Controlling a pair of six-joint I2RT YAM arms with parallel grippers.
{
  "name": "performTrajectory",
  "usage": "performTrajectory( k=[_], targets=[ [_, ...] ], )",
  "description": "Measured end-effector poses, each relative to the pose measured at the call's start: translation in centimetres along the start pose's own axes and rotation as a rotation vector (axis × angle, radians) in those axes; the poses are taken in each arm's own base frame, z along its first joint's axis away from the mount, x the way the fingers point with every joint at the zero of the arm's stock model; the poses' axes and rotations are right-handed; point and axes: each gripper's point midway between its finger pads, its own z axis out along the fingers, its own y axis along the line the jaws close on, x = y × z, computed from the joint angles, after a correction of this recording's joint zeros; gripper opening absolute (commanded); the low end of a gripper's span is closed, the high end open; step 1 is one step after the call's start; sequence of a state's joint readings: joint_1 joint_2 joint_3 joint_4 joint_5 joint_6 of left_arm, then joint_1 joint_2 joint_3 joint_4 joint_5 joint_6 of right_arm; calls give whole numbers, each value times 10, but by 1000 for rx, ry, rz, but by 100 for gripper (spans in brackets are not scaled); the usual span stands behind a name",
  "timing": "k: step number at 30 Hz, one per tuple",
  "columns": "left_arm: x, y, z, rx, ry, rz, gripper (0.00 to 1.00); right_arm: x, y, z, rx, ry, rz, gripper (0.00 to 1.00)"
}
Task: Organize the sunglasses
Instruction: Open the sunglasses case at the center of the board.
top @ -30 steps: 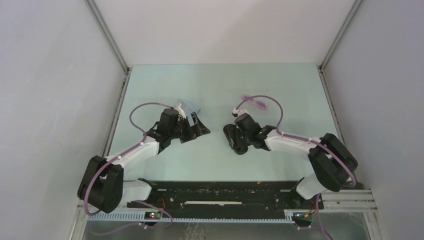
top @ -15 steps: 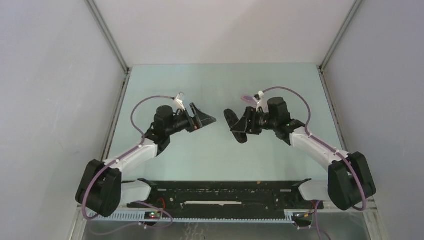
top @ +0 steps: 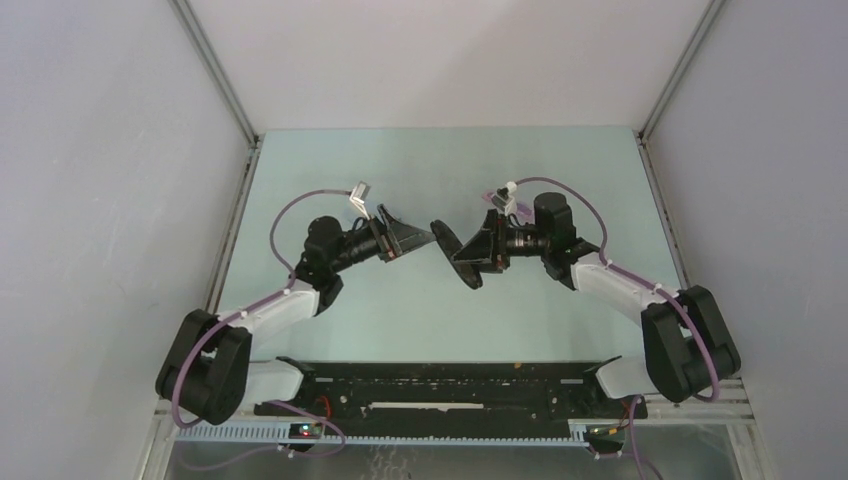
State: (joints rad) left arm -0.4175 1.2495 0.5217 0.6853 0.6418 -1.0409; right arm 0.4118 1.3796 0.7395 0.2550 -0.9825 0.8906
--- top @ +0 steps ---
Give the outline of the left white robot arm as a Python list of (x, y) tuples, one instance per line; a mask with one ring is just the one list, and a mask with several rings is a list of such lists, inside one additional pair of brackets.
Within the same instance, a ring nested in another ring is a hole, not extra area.
[(311, 412), (316, 390), (303, 372), (285, 360), (254, 362), (252, 351), (329, 309), (343, 288), (342, 271), (371, 258), (397, 260), (434, 240), (384, 206), (349, 230), (332, 216), (313, 220), (282, 289), (230, 313), (196, 309), (185, 316), (155, 383), (176, 425), (220, 425), (249, 402), (277, 400), (297, 417)]

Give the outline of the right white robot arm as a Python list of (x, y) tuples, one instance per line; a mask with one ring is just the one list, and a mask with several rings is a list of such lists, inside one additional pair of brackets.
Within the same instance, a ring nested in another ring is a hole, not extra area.
[(616, 265), (600, 247), (578, 236), (561, 193), (537, 195), (534, 219), (526, 224), (515, 222), (512, 203), (506, 189), (498, 190), (494, 208), (467, 242), (441, 221), (432, 222), (431, 230), (472, 289), (482, 286), (483, 275), (506, 271), (515, 257), (537, 257), (552, 280), (595, 296), (641, 329), (641, 356), (616, 357), (590, 369), (594, 383), (581, 392), (588, 414), (606, 418), (622, 399), (644, 394), (675, 403), (692, 397), (709, 401), (715, 384), (740, 370), (740, 354), (708, 289), (670, 290)]

